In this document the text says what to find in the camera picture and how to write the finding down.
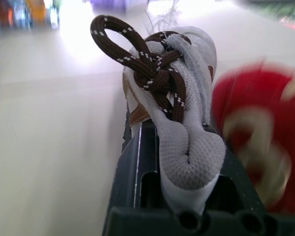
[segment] gray mesh fabric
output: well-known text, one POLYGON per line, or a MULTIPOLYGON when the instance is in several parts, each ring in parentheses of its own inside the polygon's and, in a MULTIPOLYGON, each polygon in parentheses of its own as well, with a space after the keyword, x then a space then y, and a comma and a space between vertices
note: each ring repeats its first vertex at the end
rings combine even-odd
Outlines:
MULTIPOLYGON (((148 42, 147 45, 151 52, 165 53, 161 43, 148 42)), ((162 171, 176 187, 183 190, 197 190, 206 186, 219 173, 224 160, 225 145, 218 135, 205 132, 203 129, 203 107, 209 109, 207 106, 211 100, 211 88, 207 88, 205 81, 199 83, 201 84, 201 87, 199 87, 197 79, 210 79, 210 73, 205 61, 201 59, 202 55, 199 50, 193 48, 189 48, 189 50, 194 51, 194 53, 189 55, 188 60, 179 59, 171 63, 171 66, 180 72, 186 85, 183 123, 168 120, 150 92, 144 91, 136 85, 133 71, 125 68, 124 72, 128 75, 133 92, 146 108, 157 128, 162 171), (187 62, 191 60, 196 61, 200 64, 199 66, 206 67, 206 69, 190 70, 192 66, 188 65, 187 62)), ((134 56, 138 56, 134 49, 130 52, 134 56)))

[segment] white floor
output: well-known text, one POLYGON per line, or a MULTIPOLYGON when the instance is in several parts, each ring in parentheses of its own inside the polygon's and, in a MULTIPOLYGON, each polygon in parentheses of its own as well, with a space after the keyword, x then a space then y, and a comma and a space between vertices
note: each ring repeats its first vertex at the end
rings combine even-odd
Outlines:
MULTIPOLYGON (((168 6, 152 2, 152 22, 168 6)), ((0 236, 101 234, 125 122, 122 66, 93 42, 90 8, 66 7, 59 31, 0 37, 0 236)), ((295 66, 289 28, 225 2, 181 0, 177 10, 172 26, 215 41, 216 78, 256 59, 295 66)), ((148 35, 145 13, 123 19, 148 35)))

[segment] blurry background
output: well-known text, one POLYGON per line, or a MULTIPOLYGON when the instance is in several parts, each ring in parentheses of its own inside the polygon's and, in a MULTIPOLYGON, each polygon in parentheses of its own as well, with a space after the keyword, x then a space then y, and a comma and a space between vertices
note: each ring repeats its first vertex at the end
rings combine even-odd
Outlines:
MULTIPOLYGON (((147 2, 163 1, 170 7, 180 0, 0 0, 0 32, 10 30, 32 30, 37 28, 57 29, 63 15, 80 17, 73 5, 91 5, 93 12, 109 10, 119 14, 135 12, 133 6, 145 8, 147 2)), ((230 0, 242 4, 257 14, 285 24, 295 29, 295 0, 230 0)), ((175 19, 175 11, 163 17, 162 23, 167 19, 175 19)))

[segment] hole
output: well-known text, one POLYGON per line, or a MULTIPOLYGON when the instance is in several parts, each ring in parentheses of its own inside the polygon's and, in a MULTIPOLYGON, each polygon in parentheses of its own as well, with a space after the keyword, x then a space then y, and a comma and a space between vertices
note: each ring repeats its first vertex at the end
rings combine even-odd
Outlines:
POLYGON ((278 231, 277 221, 271 216, 265 216, 264 222, 265 222, 265 231, 266 231, 265 235, 275 236, 278 231))
POLYGON ((183 212, 178 217, 181 226, 188 231, 197 230, 200 226, 198 217, 191 212, 183 212))
POLYGON ((262 231, 262 225, 259 219, 252 214, 244 214, 241 217, 241 222, 247 231, 259 234, 262 231))

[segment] knot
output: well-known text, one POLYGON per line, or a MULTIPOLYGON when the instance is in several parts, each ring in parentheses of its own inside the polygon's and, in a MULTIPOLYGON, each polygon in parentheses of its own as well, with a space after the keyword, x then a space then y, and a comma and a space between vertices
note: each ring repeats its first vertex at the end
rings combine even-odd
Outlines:
POLYGON ((169 83, 170 75, 168 70, 161 69, 154 78, 144 78, 138 72, 134 72, 134 79, 137 85, 146 91, 167 94, 171 90, 169 83))
MULTIPOLYGON (((172 62, 179 60, 182 55, 178 50, 169 47, 166 42, 168 36, 178 34, 177 32, 158 32, 144 40, 126 22, 113 16, 100 15, 92 21, 90 33, 95 43, 104 53, 134 71, 136 84, 142 89, 150 91, 168 119, 183 122, 186 87, 180 73, 170 66, 172 62), (139 58, 112 42, 105 29, 119 32, 127 38, 138 51, 139 58), (162 55, 152 53, 146 44, 147 41, 160 42, 166 52, 162 55), (174 105, 167 99, 168 92, 175 94, 174 105)), ((180 36, 191 44, 187 36, 180 36)))

